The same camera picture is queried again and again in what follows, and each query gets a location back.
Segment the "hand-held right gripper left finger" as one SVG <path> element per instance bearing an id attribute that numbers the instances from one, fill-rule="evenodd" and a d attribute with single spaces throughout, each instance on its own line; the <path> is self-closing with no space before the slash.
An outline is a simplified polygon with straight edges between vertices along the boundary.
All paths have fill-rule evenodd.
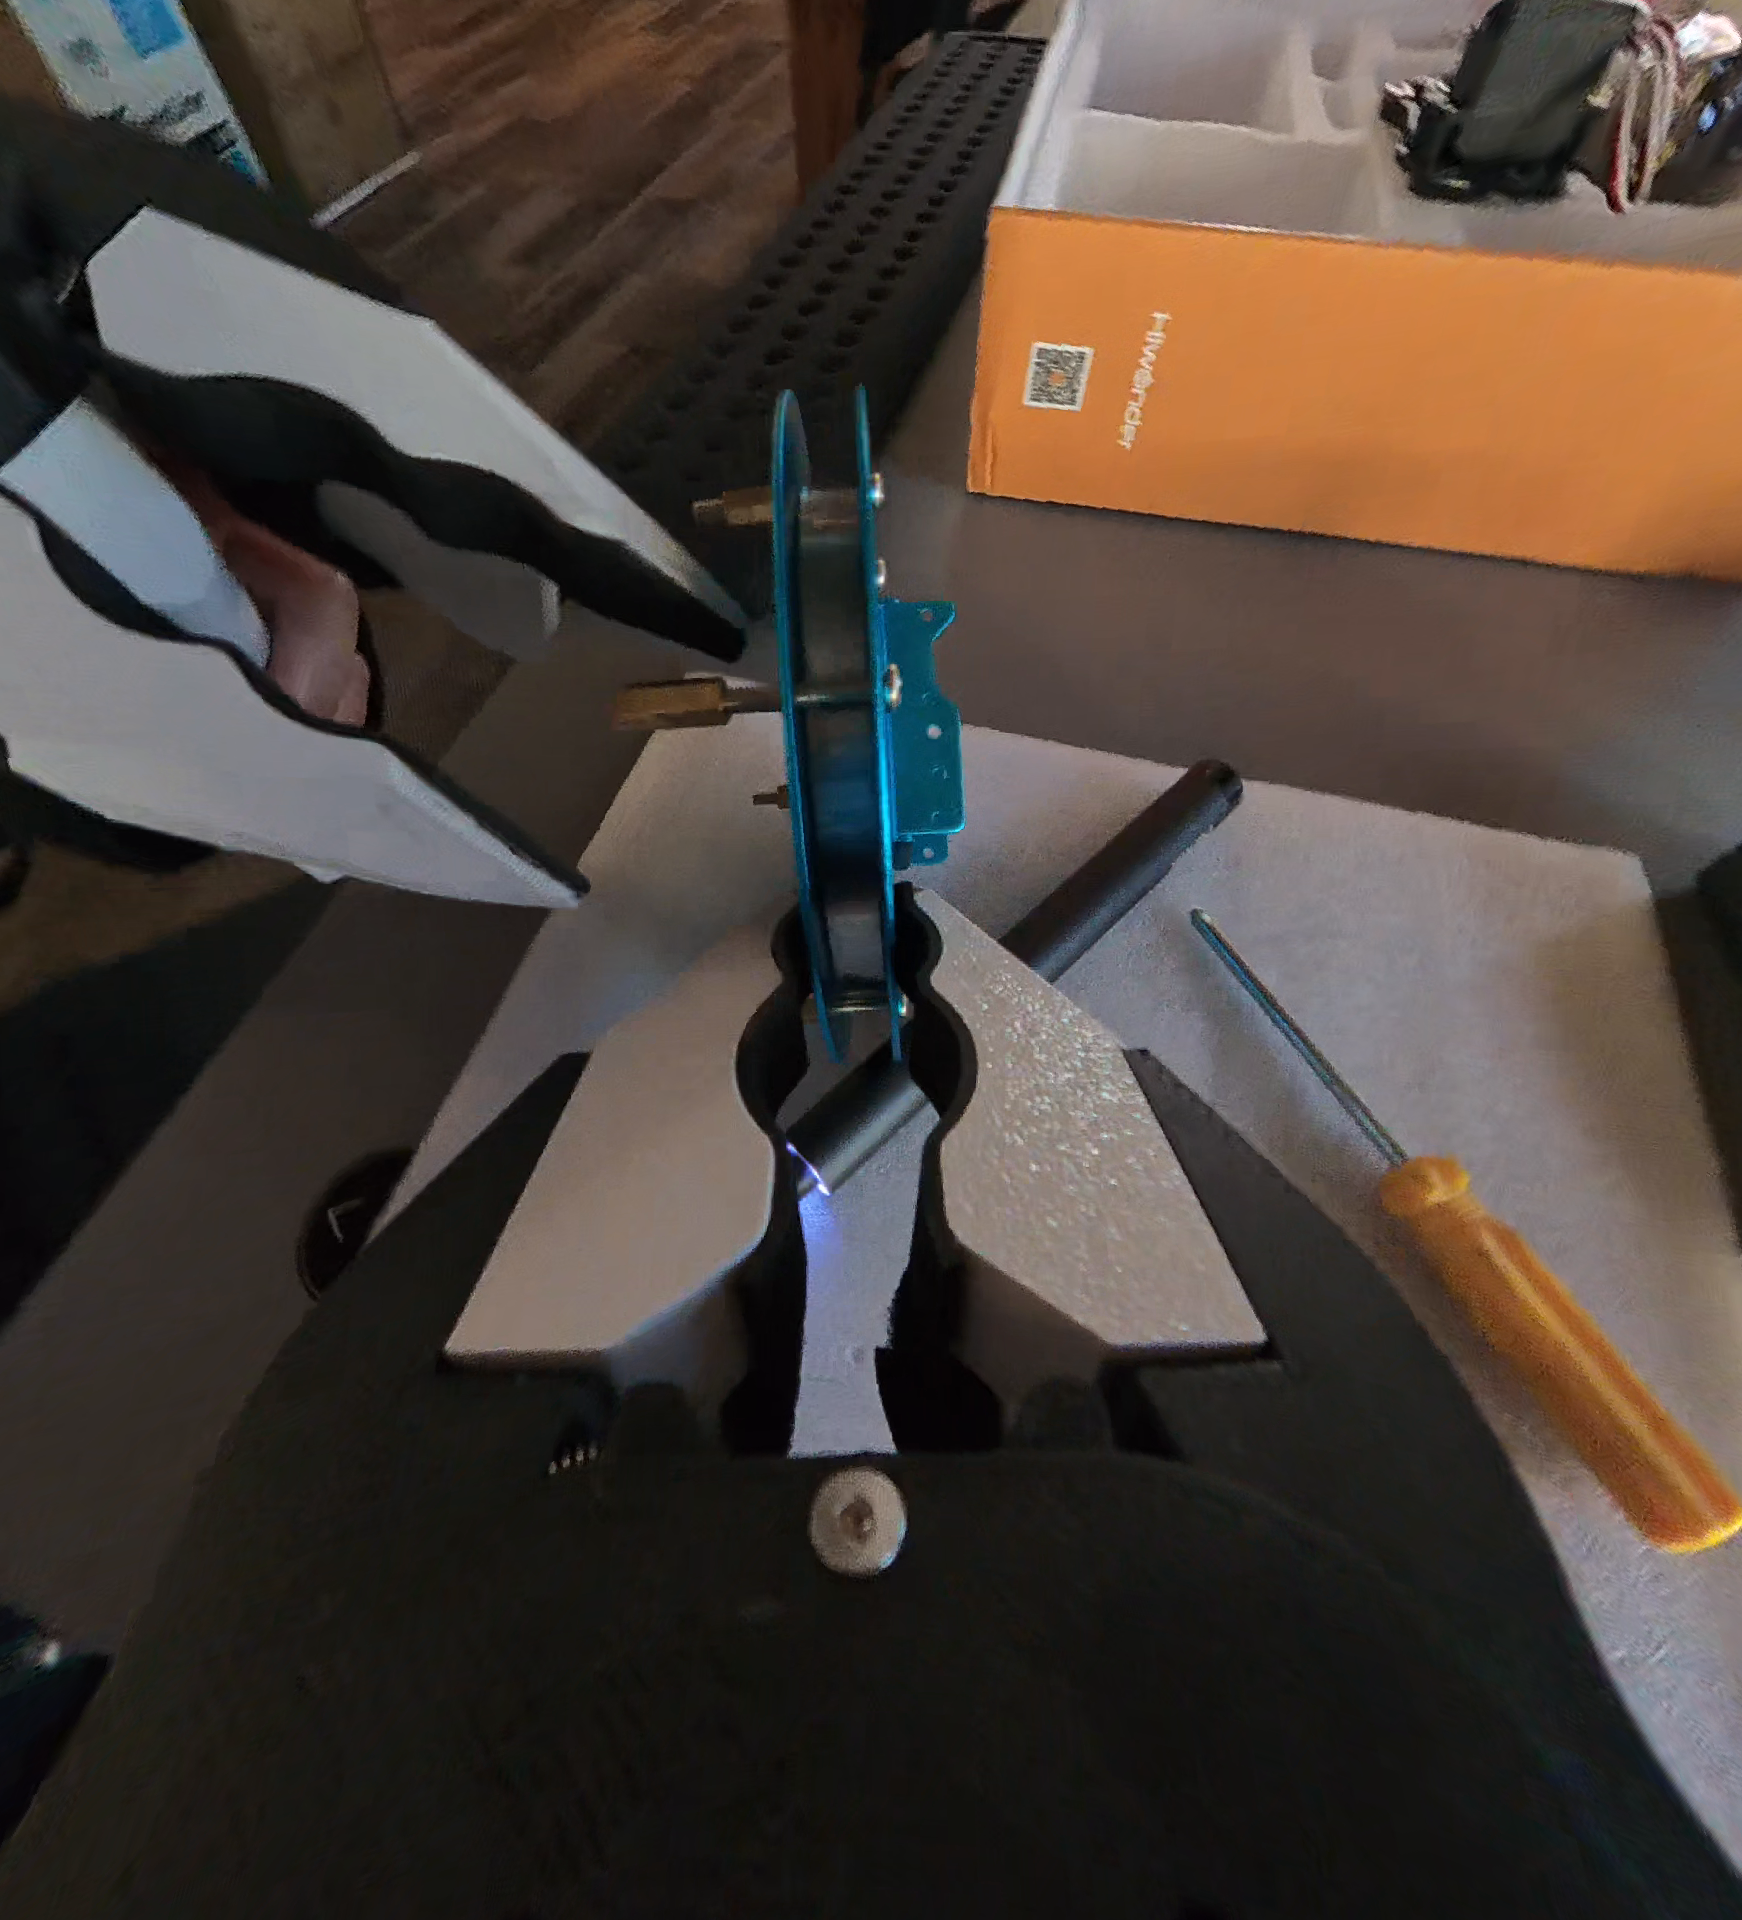
<path id="1" fill-rule="evenodd" d="M 738 1455 L 784 1455 L 806 1332 L 779 1111 L 809 1071 L 791 910 L 724 933 L 586 1053 L 445 1356 L 678 1392 Z"/>

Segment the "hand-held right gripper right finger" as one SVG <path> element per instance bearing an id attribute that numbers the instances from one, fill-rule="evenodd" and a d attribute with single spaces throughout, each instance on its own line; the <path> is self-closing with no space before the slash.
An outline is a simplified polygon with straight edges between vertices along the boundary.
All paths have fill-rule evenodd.
<path id="1" fill-rule="evenodd" d="M 1265 1327 L 1122 1042 L 931 891 L 904 908 L 931 1124 L 889 1309 L 898 1451 L 993 1449 L 1060 1381 L 1255 1363 Z"/>

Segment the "blue round metal turntable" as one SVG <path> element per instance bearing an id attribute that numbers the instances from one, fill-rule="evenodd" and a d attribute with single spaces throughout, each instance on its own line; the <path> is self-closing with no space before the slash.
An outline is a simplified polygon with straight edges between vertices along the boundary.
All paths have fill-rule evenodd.
<path id="1" fill-rule="evenodd" d="M 886 589 L 884 482 L 863 390 L 848 442 L 838 464 L 815 470 L 796 396 L 777 396 L 760 495 L 776 689 L 644 682 L 613 709 L 632 732 L 777 715 L 783 775 L 760 802 L 788 821 L 794 908 L 766 936 L 766 996 L 738 1037 L 745 1098 L 784 1100 L 815 1049 L 842 1064 L 858 1022 L 880 1026 L 889 1058 L 906 1064 L 939 952 L 928 878 L 964 828 L 960 717 L 935 667 L 954 607 Z"/>

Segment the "black perforated foam pad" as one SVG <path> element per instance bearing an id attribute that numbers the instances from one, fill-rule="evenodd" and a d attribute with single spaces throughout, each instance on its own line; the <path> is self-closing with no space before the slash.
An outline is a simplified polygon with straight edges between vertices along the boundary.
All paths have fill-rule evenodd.
<path id="1" fill-rule="evenodd" d="M 1044 51 L 1015 34 L 944 37 L 596 444 L 602 471 L 745 617 L 767 605 L 766 530 L 710 530 L 693 505 L 767 484 L 783 392 L 799 405 L 815 482 L 853 471 L 855 396 L 881 450 L 980 272 Z"/>

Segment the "wooden pillar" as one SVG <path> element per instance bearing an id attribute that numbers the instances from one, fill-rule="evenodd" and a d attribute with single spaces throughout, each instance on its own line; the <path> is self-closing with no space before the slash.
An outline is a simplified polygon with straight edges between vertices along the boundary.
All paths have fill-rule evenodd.
<path id="1" fill-rule="evenodd" d="M 867 2 L 784 2 L 794 180 L 801 197 L 858 134 Z"/>

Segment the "orange cardboard box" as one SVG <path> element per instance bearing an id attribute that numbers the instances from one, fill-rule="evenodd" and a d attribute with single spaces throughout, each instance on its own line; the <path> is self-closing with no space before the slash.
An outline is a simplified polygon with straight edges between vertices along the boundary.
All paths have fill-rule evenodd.
<path id="1" fill-rule="evenodd" d="M 1062 5 L 986 227 L 970 493 L 1742 587 L 1742 177 L 1433 203 L 1480 5 Z"/>

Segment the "white foam sheet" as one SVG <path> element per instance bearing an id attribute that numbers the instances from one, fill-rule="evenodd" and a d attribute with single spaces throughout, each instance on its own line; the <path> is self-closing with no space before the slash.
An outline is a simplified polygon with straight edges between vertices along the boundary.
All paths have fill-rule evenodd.
<path id="1" fill-rule="evenodd" d="M 668 988 L 789 895 L 760 715 L 654 734 L 433 1118 L 396 1215 L 557 1053 Z M 1179 770 L 970 728 L 965 832 L 939 880 L 1002 933 Z M 1742 1873 L 1742 1534 L 1648 1548 L 1369 1194 L 1357 1134 L 1185 929 L 1206 908 L 1411 1152 L 1453 1158 L 1742 1496 L 1742 1241 L 1649 880 L 1632 856 L 1250 784 L 1233 816 L 1067 976 L 1393 1278 L 1511 1456 L 1614 1683 Z M 918 1140 L 814 1203 L 799 1447 L 869 1438 L 871 1308 L 900 1270 Z"/>

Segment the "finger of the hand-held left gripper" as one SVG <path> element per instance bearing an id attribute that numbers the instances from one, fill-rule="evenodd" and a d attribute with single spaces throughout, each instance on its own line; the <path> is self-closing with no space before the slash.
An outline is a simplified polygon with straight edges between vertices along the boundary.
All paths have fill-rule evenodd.
<path id="1" fill-rule="evenodd" d="M 575 605 L 738 659 L 731 595 L 430 320 L 162 211 L 89 256 L 87 287 L 178 442 L 306 490 L 319 533 L 484 650 L 546 657 Z"/>
<path id="2" fill-rule="evenodd" d="M 586 884 L 390 745 L 306 717 L 251 598 L 150 459 L 74 402 L 0 467 L 0 743 L 110 825 L 452 901 Z"/>

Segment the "yellow-handled screwdriver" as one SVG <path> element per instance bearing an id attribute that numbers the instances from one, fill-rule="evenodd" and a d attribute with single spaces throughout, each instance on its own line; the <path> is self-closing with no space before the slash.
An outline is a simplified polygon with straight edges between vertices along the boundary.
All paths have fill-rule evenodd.
<path id="1" fill-rule="evenodd" d="M 1188 920 L 1267 1030 L 1375 1151 L 1382 1210 L 1629 1526 L 1670 1553 L 1703 1553 L 1736 1540 L 1742 1497 L 1723 1468 L 1532 1245 L 1484 1209 L 1469 1169 L 1452 1158 L 1409 1156 L 1212 915 L 1196 907 Z"/>

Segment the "person's left hand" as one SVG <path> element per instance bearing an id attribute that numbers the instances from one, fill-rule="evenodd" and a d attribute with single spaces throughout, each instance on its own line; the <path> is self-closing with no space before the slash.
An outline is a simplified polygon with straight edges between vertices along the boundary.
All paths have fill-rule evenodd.
<path id="1" fill-rule="evenodd" d="M 182 493 L 261 617 L 272 685 L 311 717 L 362 728 L 375 674 L 360 641 L 362 607 L 353 581 L 238 514 L 205 478 L 185 478 Z"/>

